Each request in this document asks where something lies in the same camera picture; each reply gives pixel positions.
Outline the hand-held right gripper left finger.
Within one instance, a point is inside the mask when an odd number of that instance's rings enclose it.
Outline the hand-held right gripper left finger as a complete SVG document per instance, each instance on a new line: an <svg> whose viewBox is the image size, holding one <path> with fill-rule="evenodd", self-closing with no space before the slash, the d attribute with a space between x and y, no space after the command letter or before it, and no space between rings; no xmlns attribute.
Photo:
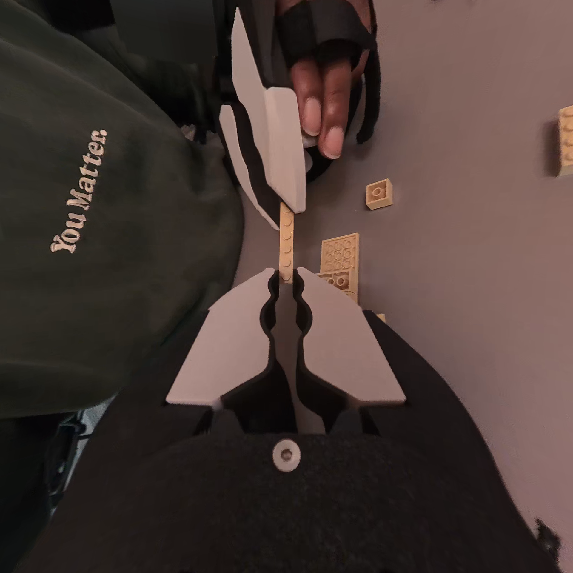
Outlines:
<svg viewBox="0 0 573 573"><path fill-rule="evenodd" d="M209 308L169 405L230 410L244 431L283 431L283 367L272 333L278 287L278 271L266 268Z"/></svg>

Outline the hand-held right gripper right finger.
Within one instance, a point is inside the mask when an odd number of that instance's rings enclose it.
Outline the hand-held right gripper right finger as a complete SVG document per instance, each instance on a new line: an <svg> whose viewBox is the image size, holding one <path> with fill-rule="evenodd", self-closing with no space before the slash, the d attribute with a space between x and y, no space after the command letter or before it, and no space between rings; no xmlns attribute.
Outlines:
<svg viewBox="0 0 573 573"><path fill-rule="evenodd" d="M406 396L361 307L318 275L293 275L297 304L296 390L330 431L346 410L401 406Z"/></svg>

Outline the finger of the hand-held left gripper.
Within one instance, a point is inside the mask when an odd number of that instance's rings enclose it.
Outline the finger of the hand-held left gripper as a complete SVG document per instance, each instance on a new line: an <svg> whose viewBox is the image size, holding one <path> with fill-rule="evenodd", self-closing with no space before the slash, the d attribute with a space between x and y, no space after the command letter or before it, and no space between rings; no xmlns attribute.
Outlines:
<svg viewBox="0 0 573 573"><path fill-rule="evenodd" d="M235 9L231 32L232 82L247 112L265 180L294 213L306 208L306 168L297 97L290 87L264 84L262 63L255 60L256 23L247 30L254 9Z"/></svg>
<svg viewBox="0 0 573 573"><path fill-rule="evenodd" d="M278 230L280 199L267 183L250 120L242 104L221 106L219 134L242 190L269 225Z"/></svg>

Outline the long narrow tan brick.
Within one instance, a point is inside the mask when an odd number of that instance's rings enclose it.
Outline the long narrow tan brick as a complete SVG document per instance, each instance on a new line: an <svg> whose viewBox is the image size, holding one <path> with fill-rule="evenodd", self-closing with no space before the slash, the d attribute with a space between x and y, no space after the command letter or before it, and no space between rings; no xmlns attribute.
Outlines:
<svg viewBox="0 0 573 573"><path fill-rule="evenodd" d="M292 284L294 269L295 215L283 202L280 204L278 271L282 284Z"/></svg>

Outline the large tan brick plate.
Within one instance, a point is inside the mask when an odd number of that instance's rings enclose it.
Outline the large tan brick plate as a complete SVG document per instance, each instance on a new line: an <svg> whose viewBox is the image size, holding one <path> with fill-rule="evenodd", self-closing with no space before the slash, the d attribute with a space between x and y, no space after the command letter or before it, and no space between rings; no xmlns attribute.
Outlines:
<svg viewBox="0 0 573 573"><path fill-rule="evenodd" d="M359 233L322 240L320 273L359 271Z"/></svg>

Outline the tan two-by-two brick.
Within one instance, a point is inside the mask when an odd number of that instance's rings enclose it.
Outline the tan two-by-two brick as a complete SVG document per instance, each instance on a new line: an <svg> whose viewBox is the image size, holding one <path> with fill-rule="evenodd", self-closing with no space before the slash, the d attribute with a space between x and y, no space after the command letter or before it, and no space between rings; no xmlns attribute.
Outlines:
<svg viewBox="0 0 573 573"><path fill-rule="evenodd" d="M366 186L365 204L369 210L376 210L393 204L393 186L389 178Z"/></svg>

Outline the grey desk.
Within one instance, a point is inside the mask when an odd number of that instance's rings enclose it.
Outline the grey desk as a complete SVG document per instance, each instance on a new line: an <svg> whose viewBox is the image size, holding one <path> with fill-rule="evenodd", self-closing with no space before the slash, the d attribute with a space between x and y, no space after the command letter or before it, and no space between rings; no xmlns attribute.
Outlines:
<svg viewBox="0 0 573 573"><path fill-rule="evenodd" d="M308 189L296 265L358 232L359 301L450 384L572 572L572 1L377 1L381 116ZM389 178L393 204L366 206Z"/></svg>

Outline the person's left hand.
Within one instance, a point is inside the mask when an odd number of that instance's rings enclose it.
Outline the person's left hand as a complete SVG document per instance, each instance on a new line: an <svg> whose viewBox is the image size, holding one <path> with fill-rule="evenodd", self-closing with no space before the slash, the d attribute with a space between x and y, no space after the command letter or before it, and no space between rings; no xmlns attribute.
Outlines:
<svg viewBox="0 0 573 573"><path fill-rule="evenodd" d="M275 6L301 129L317 138L320 154L333 161L355 111L355 85L366 88L358 143L372 136L378 120L382 77L374 1L276 1Z"/></svg>

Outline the person's dark green hoodie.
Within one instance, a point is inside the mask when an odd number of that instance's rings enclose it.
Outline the person's dark green hoodie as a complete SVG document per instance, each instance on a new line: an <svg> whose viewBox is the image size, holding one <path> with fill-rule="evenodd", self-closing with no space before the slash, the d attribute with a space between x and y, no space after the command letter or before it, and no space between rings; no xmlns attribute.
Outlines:
<svg viewBox="0 0 573 573"><path fill-rule="evenodd" d="M1 421L121 390L231 286L242 204L194 64L1 1Z"/></svg>

